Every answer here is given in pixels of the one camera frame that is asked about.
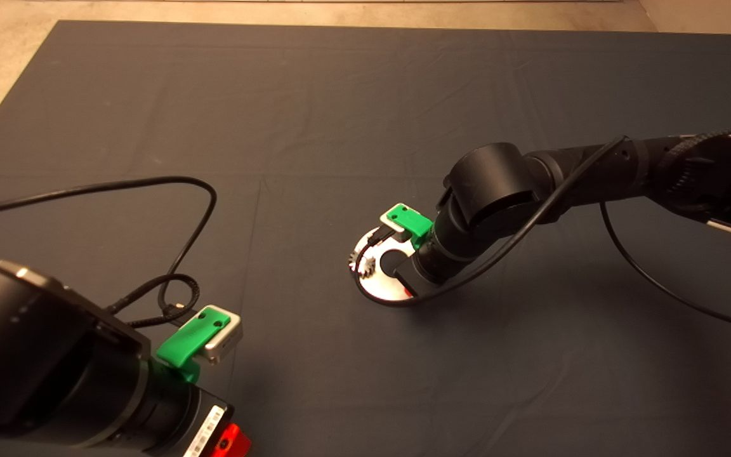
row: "fabric surface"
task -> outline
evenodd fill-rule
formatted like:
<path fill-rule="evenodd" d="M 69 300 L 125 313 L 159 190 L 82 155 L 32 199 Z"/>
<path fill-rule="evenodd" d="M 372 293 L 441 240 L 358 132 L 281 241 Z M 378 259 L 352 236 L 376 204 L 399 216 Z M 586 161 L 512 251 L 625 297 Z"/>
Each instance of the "fabric surface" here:
<path fill-rule="evenodd" d="M 216 186 L 181 271 L 244 319 L 201 385 L 236 406 L 252 455 L 726 455 L 731 325 L 639 278 L 596 208 L 411 310 L 360 297 L 345 258 L 398 201 L 433 216 L 478 145 L 727 127 L 731 36 L 61 22 L 0 106 L 0 199 Z M 205 201 L 170 185 L 1 213 L 0 257 L 105 306 L 165 271 Z M 656 277 L 731 314 L 730 235 L 645 199 L 611 212 Z M 173 330 L 144 332 L 156 347 Z M 0 442 L 73 453 L 133 454 Z"/>

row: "black cable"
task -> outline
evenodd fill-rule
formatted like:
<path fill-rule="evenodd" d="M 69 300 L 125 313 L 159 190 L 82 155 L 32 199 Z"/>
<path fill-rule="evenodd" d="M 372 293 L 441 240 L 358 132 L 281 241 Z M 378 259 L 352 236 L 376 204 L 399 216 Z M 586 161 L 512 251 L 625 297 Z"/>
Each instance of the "black cable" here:
<path fill-rule="evenodd" d="M 28 197 L 18 197 L 18 199 L 3 200 L 0 202 L 0 211 L 11 210 L 14 208 L 22 208 L 22 206 L 35 205 L 36 203 L 49 202 L 52 200 L 66 199 L 67 197 L 75 197 L 77 195 L 98 194 L 101 192 L 110 192 L 113 190 L 136 189 L 139 187 L 150 187 L 154 185 L 166 184 L 195 185 L 197 187 L 203 188 L 209 194 L 209 202 L 205 208 L 205 213 L 202 215 L 191 236 L 188 238 L 188 240 L 186 240 L 185 245 L 182 247 L 182 249 L 180 249 L 179 254 L 177 254 L 174 258 L 171 266 L 168 267 L 168 274 L 172 274 L 176 271 L 177 267 L 180 266 L 180 263 L 182 263 L 182 259 L 185 257 L 185 255 L 188 254 L 188 252 L 191 250 L 191 246 L 194 245 L 194 242 L 201 234 L 202 229 L 205 228 L 206 223 L 209 219 L 211 219 L 211 215 L 213 214 L 214 208 L 216 206 L 216 190 L 213 188 L 212 185 L 203 182 L 203 180 L 196 179 L 191 176 L 157 176 L 136 180 L 119 180 L 118 182 L 104 182 L 92 185 L 81 185 L 69 189 L 54 190 L 43 194 L 30 195 Z M 170 309 L 165 299 L 165 293 L 167 289 L 168 283 L 162 283 L 162 287 L 160 288 L 159 294 L 157 295 L 157 306 L 159 306 L 160 309 L 163 310 L 163 312 Z M 177 312 L 176 314 L 177 317 L 183 316 L 180 315 L 179 312 Z"/>
<path fill-rule="evenodd" d="M 186 315 L 189 310 L 192 310 L 194 308 L 194 305 L 197 304 L 197 301 L 199 300 L 200 293 L 199 284 L 197 283 L 197 281 L 194 278 L 189 277 L 189 275 L 183 275 L 182 273 L 169 273 L 166 275 L 159 275 L 158 277 L 145 281 L 145 283 L 141 284 L 139 287 L 129 292 L 128 295 L 126 295 L 124 298 L 120 298 L 118 301 L 115 301 L 113 304 L 105 307 L 105 311 L 110 314 L 117 314 L 121 312 L 121 310 L 124 310 L 125 307 L 127 307 L 128 305 L 134 303 L 134 301 L 142 298 L 144 295 L 146 295 L 146 293 L 151 292 L 151 290 L 155 287 L 162 286 L 163 284 L 168 284 L 171 281 L 182 281 L 186 284 L 186 286 L 191 289 L 191 299 L 188 301 L 188 304 L 186 304 L 182 308 L 178 308 L 176 312 L 172 312 L 168 315 L 161 315 L 149 319 L 140 319 L 140 321 L 131 321 L 128 322 L 128 325 L 134 327 L 135 329 L 139 329 L 140 327 L 149 327 L 151 325 L 165 324 L 173 321 L 174 319 L 180 318 L 183 315 Z"/>
<path fill-rule="evenodd" d="M 605 225 L 605 229 L 609 232 L 609 236 L 611 237 L 611 241 L 614 243 L 614 246 L 617 246 L 617 251 L 622 254 L 622 257 L 626 260 L 630 266 L 633 267 L 633 269 L 636 270 L 636 272 L 639 273 L 643 278 L 647 280 L 647 282 L 653 284 L 657 289 L 661 290 L 662 292 L 666 293 L 667 295 L 670 295 L 670 297 L 675 298 L 678 303 L 681 303 L 687 307 L 690 307 L 697 312 L 701 312 L 703 314 L 706 314 L 708 316 L 714 317 L 716 319 L 720 319 L 721 321 L 728 322 L 731 324 L 731 315 L 725 315 L 717 312 L 716 310 L 708 309 L 707 307 L 703 307 L 699 304 L 693 303 L 690 300 L 687 300 L 686 298 L 683 298 L 682 296 L 678 295 L 678 293 L 673 292 L 673 290 L 668 289 L 664 284 L 660 283 L 656 278 L 653 278 L 650 273 L 646 272 L 644 268 L 642 268 L 639 263 L 637 263 L 636 260 L 631 257 L 630 253 L 627 251 L 624 246 L 622 246 L 622 242 L 620 241 L 619 237 L 617 236 L 617 232 L 614 230 L 613 225 L 611 224 L 611 218 L 609 217 L 609 209 L 607 209 L 607 206 L 605 205 L 605 202 L 600 203 L 600 213 L 603 216 L 603 223 Z"/>
<path fill-rule="evenodd" d="M 363 287 L 363 284 L 360 282 L 359 275 L 360 262 L 362 262 L 363 256 L 366 254 L 366 251 L 382 241 L 375 239 L 372 244 L 372 238 L 369 238 L 366 246 L 360 250 L 360 253 L 357 254 L 357 258 L 354 261 L 352 276 L 354 278 L 354 283 L 357 285 L 357 289 L 360 290 L 360 292 L 365 295 L 365 297 L 368 297 L 369 300 L 374 301 L 375 303 L 379 303 L 387 307 L 410 307 L 414 306 L 415 304 L 421 303 L 422 301 L 429 300 L 430 298 L 443 295 L 444 293 L 450 292 L 453 289 L 457 289 L 461 286 L 464 286 L 464 284 L 475 280 L 477 277 L 480 277 L 480 275 L 484 274 L 487 270 L 489 270 L 496 263 L 498 263 L 515 246 L 517 246 L 517 244 L 534 228 L 534 226 L 536 226 L 537 223 L 539 223 L 539 221 L 546 216 L 548 211 L 554 208 L 554 205 L 560 202 L 560 199 L 562 199 L 562 197 L 565 196 L 565 194 L 570 191 L 572 187 L 574 187 L 574 184 L 577 182 L 577 180 L 583 177 L 583 175 L 586 174 L 586 171 L 588 171 L 588 169 L 591 168 L 592 165 L 594 165 L 598 160 L 603 158 L 603 156 L 605 156 L 611 150 L 618 147 L 618 145 L 620 145 L 625 139 L 626 136 L 618 136 L 618 138 L 615 138 L 606 145 L 603 145 L 603 147 L 600 147 L 597 151 L 595 151 L 594 154 L 589 156 L 588 159 L 584 160 L 582 164 L 580 164 L 560 185 L 557 186 L 554 192 L 552 192 L 551 195 L 549 195 L 548 199 L 546 199 L 540 205 L 540 207 L 537 209 L 536 212 L 534 212 L 530 219 L 527 220 L 526 223 L 522 227 L 520 227 L 520 229 L 515 232 L 513 236 L 507 238 L 504 244 L 499 247 L 498 251 L 493 253 L 492 257 L 488 258 L 487 261 L 485 261 L 481 266 L 476 268 L 475 271 L 470 273 L 470 275 L 467 275 L 467 277 L 459 279 L 458 281 L 453 281 L 449 284 L 445 284 L 445 286 L 435 290 L 435 292 L 427 293 L 427 295 L 421 295 L 419 297 L 412 297 L 405 300 L 397 301 L 374 297 L 373 295 L 368 293 L 368 291 Z"/>

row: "small gear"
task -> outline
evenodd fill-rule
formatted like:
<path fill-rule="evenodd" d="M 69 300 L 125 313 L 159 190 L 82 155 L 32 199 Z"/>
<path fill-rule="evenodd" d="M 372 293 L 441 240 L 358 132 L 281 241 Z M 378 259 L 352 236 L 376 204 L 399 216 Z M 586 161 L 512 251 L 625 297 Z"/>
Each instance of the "small gear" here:
<path fill-rule="evenodd" d="M 351 252 L 348 255 L 348 268 L 354 270 L 354 263 L 357 261 L 357 255 L 360 253 L 357 251 Z M 377 260 L 374 257 L 363 257 L 360 261 L 360 278 L 365 279 L 374 275 L 377 271 Z"/>

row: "beige floor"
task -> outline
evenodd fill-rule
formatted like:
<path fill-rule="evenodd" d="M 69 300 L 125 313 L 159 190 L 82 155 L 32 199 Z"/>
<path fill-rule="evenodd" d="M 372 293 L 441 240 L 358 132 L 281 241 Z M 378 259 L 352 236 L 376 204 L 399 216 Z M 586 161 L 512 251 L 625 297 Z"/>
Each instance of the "beige floor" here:
<path fill-rule="evenodd" d="M 0 0 L 0 101 L 55 21 L 731 32 L 731 0 L 611 3 L 195 3 Z"/>

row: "white sticker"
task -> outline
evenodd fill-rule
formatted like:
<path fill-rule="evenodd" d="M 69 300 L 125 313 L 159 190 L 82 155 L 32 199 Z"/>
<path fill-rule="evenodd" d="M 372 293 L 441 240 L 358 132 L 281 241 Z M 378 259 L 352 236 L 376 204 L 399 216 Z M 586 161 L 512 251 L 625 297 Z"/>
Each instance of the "white sticker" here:
<path fill-rule="evenodd" d="M 211 435 L 214 433 L 216 425 L 218 425 L 222 416 L 224 416 L 224 408 L 214 405 L 211 408 L 211 412 L 205 418 L 205 421 L 202 422 L 197 436 L 191 441 L 191 446 L 188 446 L 188 451 L 185 451 L 182 457 L 199 457 L 208 440 L 211 439 Z"/>

